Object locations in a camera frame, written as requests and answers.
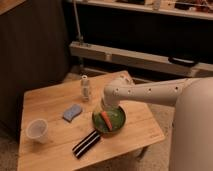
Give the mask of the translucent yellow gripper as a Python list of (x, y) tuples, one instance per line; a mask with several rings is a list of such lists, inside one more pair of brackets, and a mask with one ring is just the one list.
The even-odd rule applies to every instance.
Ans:
[(100, 123), (100, 122), (104, 122), (102, 116), (101, 116), (101, 112), (106, 111), (109, 119), (110, 119), (110, 113), (113, 111), (113, 108), (106, 108), (102, 102), (98, 102), (97, 105), (95, 106), (94, 110), (93, 110), (93, 122), (94, 123)]

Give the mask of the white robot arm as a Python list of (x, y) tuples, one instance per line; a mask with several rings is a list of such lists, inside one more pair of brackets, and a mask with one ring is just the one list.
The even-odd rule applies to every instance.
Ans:
[(170, 115), (168, 171), (213, 171), (213, 77), (133, 84), (120, 76), (104, 86), (96, 111), (123, 101)]

